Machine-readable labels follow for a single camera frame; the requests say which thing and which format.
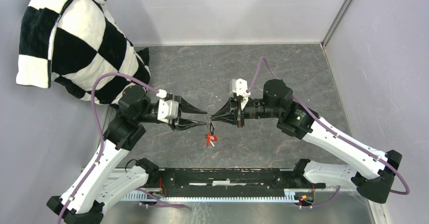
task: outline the red object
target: red object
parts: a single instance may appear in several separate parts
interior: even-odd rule
[[[206,134],[205,138],[207,139],[207,147],[210,145],[210,141],[218,141],[218,138],[215,135]]]

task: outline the gray wall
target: gray wall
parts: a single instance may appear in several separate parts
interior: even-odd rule
[[[47,200],[67,190],[96,147],[88,102],[56,83],[51,89],[15,84],[21,19],[29,2],[0,0],[0,223],[54,223]]]
[[[108,0],[134,44],[320,42],[344,0]]]
[[[389,223],[427,223],[429,0],[354,0],[327,55],[357,139],[403,154]],[[402,190],[396,180],[394,188]]]

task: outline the checkered blanket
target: checkered blanket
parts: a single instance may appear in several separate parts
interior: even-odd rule
[[[95,80],[120,72],[149,83],[149,51],[134,50],[116,26],[106,0],[31,0],[21,24],[16,83],[49,88],[51,80],[88,101]],[[96,103],[116,104],[133,85],[108,77],[97,86]]]

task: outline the metal bar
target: metal bar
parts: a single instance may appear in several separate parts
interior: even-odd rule
[[[328,32],[326,33],[325,37],[322,40],[321,45],[325,47],[329,41],[332,38],[332,35],[335,33],[336,29],[338,28],[338,25],[342,21],[344,15],[346,14],[347,10],[350,7],[350,4],[353,0],[344,0],[343,4],[341,5],[341,8],[339,9],[334,21],[332,22],[331,26],[328,29]]]

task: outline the purple cable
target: purple cable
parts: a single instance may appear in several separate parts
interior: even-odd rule
[[[253,86],[254,86],[254,84],[255,84],[255,82],[256,82],[256,78],[258,77],[259,72],[261,71],[261,65],[262,65],[262,62],[265,62],[265,65],[267,66],[268,70],[271,72],[271,74],[273,75],[273,77],[274,77],[275,79],[278,79],[278,77],[277,77],[276,73],[275,73],[275,72],[274,72],[274,70],[271,68],[270,63],[268,63],[268,61],[267,61],[267,59],[265,59],[265,57],[261,56],[261,58],[259,59],[258,66],[256,67],[256,72],[255,72],[255,75],[253,76],[252,83],[250,84],[249,89],[247,89],[247,90],[246,90],[246,92],[247,92],[247,93],[249,93],[249,92],[250,92],[250,91],[252,91],[252,89],[253,89]]]
[[[143,192],[146,195],[148,195],[150,198],[156,200],[156,202],[162,203],[163,205],[148,205],[148,207],[171,207],[171,208],[176,208],[176,209],[180,209],[180,208],[185,208],[186,205],[183,204],[168,204],[158,198],[156,198],[155,196],[153,196],[151,193],[147,192],[146,190],[142,190],[142,189],[136,189],[137,191]]]
[[[97,85],[98,83],[100,83],[100,81],[108,76],[120,76],[123,77],[125,79],[128,79],[132,82],[134,82],[135,84],[138,84],[142,87],[145,87],[147,90],[152,91],[154,93],[159,93],[159,90],[154,89],[153,87],[147,85],[146,83],[132,77],[132,76],[128,76],[122,73],[118,73],[118,72],[110,72],[110,73],[106,73],[102,76],[100,76],[93,85],[93,88],[91,90],[91,106],[92,106],[92,110],[93,110],[93,114],[94,114],[94,119],[97,125],[97,130],[98,130],[98,134],[100,137],[100,152],[98,154],[98,156],[95,159],[95,162],[99,162],[100,158],[103,155],[104,152],[104,137],[103,137],[103,130],[101,129],[101,124],[100,124],[100,120],[98,119],[98,115],[97,115],[97,110],[96,110],[96,103],[95,103],[95,91],[97,89]],[[60,211],[60,214],[58,215],[58,221],[57,224],[61,224],[61,219],[64,215],[64,212],[66,211],[68,205],[70,204],[70,198],[74,198],[74,196],[76,195],[77,191],[80,189],[80,187],[83,185],[83,183],[87,180],[87,178],[89,177],[89,175],[91,174],[91,172],[94,170],[94,168],[96,167],[96,164],[94,163],[91,168],[88,170],[88,172],[83,176],[83,178],[80,180],[80,182],[76,185],[76,188],[73,190],[73,192],[71,192],[69,200],[67,200],[67,202],[64,204],[63,208]]]
[[[326,204],[329,204],[329,203],[331,203],[334,199],[336,199],[337,197],[338,197],[338,194],[339,194],[339,190],[341,189],[341,186],[338,186],[337,188],[336,188],[336,190],[335,190],[335,193],[331,196],[331,198],[329,198],[329,200],[327,200],[327,201],[325,201],[325,202],[323,202],[323,203],[320,203],[320,204],[317,204],[317,205],[311,205],[311,206],[301,206],[300,208],[302,208],[302,209],[313,209],[313,208],[316,208],[316,207],[319,207],[319,206],[322,206],[322,205],[326,205]]]
[[[274,78],[275,79],[279,79],[277,76],[276,76],[276,73],[273,71],[273,69],[271,68],[271,66],[270,66],[270,63],[262,56],[261,58],[260,58],[260,60],[259,60],[259,63],[258,63],[258,66],[257,66],[257,68],[256,68],[256,72],[255,72],[255,75],[254,75],[254,77],[253,77],[253,80],[252,80],[252,83],[250,84],[250,88],[248,89],[248,90],[246,90],[246,92],[250,92],[252,89],[253,89],[253,86],[254,86],[254,83],[255,83],[255,81],[256,81],[256,78],[257,78],[257,76],[258,76],[258,74],[259,74],[259,71],[261,70],[261,64],[262,64],[262,61],[264,61],[265,62],[265,64],[267,65],[267,68],[268,68],[268,70],[271,72],[271,74],[274,76]],[[328,132],[330,132],[331,134],[333,134],[334,136],[336,136],[337,135],[337,132],[335,132],[334,130],[332,130],[330,127],[328,127],[327,125],[325,125],[322,121],[320,121],[320,119],[319,118],[317,118],[314,114],[313,114],[313,112],[311,112],[311,110],[305,105],[305,103],[303,102],[303,101],[301,101],[299,98],[297,98],[296,96],[293,96],[293,99],[295,100],[295,101],[297,101],[307,112],[308,112],[308,114],[310,114],[310,116],[318,123],[318,124],[320,124],[323,128],[325,128],[326,129],[326,131],[328,131]],[[378,159],[378,156],[376,156],[375,154],[373,154],[372,152],[370,152],[370,151],[368,151],[368,150],[366,150],[365,148],[363,148],[363,147],[361,147],[361,146],[359,146],[359,145],[357,145],[356,143],[354,143],[354,142],[352,142],[352,141],[350,141],[349,139],[347,139],[347,138],[345,138],[345,137],[343,137],[343,136],[341,136],[341,135],[338,135],[338,138],[339,139],[341,139],[341,140],[343,140],[345,143],[347,143],[347,144],[349,144],[349,145],[351,145],[351,146],[353,146],[353,147],[355,147],[355,148],[357,148],[358,150],[361,150],[362,152],[364,152],[364,153],[366,153],[366,154],[368,154],[369,156],[371,156],[372,158],[374,158],[375,160],[377,160]],[[394,194],[399,194],[399,195],[408,195],[409,193],[410,193],[410,188],[409,188],[409,186],[408,186],[408,184],[407,184],[407,182],[405,181],[405,179],[402,177],[402,175],[392,166],[392,165],[390,165],[388,162],[386,162],[386,161],[384,161],[383,159],[378,159],[378,161],[379,162],[381,162],[383,165],[385,165],[386,167],[388,167],[396,176],[398,176],[398,178],[399,178],[399,180],[401,181],[401,183],[404,185],[404,188],[405,188],[405,191],[397,191],[397,190],[390,190],[390,192],[391,193],[394,193]],[[327,204],[327,203],[330,203],[333,199],[335,199],[336,198],[336,196],[337,196],[337,194],[339,193],[339,189],[340,189],[340,187],[341,186],[338,186],[338,188],[337,188],[337,190],[335,191],[335,194],[329,199],[329,200],[327,200],[327,201],[325,201],[325,202],[323,202],[323,203],[320,203],[320,204],[317,204],[317,205],[315,205],[315,206],[313,206],[313,208],[314,207],[318,207],[318,206],[322,206],[322,205],[325,205],[325,204]]]

